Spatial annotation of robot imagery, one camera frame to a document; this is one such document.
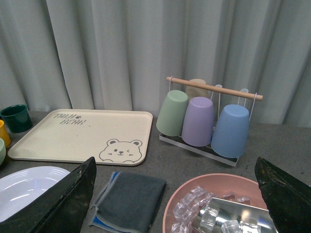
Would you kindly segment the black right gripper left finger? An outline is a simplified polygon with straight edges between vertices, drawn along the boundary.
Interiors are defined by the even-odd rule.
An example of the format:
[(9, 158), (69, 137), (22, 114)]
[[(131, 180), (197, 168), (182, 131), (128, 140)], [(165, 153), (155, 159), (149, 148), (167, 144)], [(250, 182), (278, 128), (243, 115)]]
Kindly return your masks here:
[(29, 205), (1, 222), (2, 233), (79, 233), (93, 197), (97, 167), (90, 157)]

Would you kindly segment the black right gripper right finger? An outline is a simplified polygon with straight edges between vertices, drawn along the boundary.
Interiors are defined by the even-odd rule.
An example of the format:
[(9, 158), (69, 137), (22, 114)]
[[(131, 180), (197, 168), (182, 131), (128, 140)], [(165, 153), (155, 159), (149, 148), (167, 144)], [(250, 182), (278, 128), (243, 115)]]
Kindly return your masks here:
[(311, 187), (258, 157), (255, 176), (269, 215), (279, 233), (311, 231)]

